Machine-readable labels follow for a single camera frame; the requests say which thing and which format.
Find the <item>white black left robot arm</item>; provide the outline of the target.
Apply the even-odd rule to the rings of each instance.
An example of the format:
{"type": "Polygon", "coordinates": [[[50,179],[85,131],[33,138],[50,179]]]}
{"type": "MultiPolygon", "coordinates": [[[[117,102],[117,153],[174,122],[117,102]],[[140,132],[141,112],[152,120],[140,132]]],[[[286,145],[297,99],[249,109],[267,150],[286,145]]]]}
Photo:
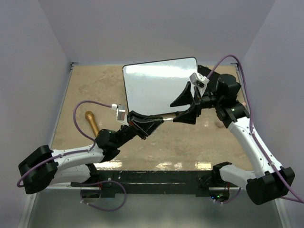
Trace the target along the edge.
{"type": "Polygon", "coordinates": [[[42,145],[18,165],[21,178],[17,187],[24,188],[27,194],[33,194],[63,182],[94,186],[98,182],[98,174],[94,172],[92,164],[112,160],[120,153],[120,148],[134,137],[145,140],[163,123],[161,116],[131,111],[125,116],[119,130],[100,130],[89,146],[52,150],[48,145],[42,145]]]}

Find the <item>white whiteboard black frame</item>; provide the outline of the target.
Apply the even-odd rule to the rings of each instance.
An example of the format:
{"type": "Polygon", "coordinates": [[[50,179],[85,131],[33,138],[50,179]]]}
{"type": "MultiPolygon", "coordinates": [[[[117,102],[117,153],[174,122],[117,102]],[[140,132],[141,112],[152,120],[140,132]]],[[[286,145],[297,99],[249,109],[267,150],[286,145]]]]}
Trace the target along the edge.
{"type": "Polygon", "coordinates": [[[125,65],[122,68],[127,107],[143,115],[182,112],[189,105],[170,107],[197,72],[195,57],[125,65]]]}

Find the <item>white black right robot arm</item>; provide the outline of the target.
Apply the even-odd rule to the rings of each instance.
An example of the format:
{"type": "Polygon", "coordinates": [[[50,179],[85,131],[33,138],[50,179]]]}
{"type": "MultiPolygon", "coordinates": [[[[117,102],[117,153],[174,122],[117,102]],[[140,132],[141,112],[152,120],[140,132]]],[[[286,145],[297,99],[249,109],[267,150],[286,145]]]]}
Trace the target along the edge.
{"type": "Polygon", "coordinates": [[[211,172],[213,184],[221,187],[229,182],[245,189],[256,205],[285,196],[295,173],[292,168],[283,167],[254,129],[248,110],[237,100],[241,84],[233,75],[222,74],[217,79],[215,91],[207,93],[208,83],[207,77],[191,74],[183,92],[170,105],[189,105],[189,108],[173,121],[195,124],[202,109],[214,108],[218,119],[235,136],[253,167],[253,171],[246,171],[230,162],[214,165],[211,172]]]}

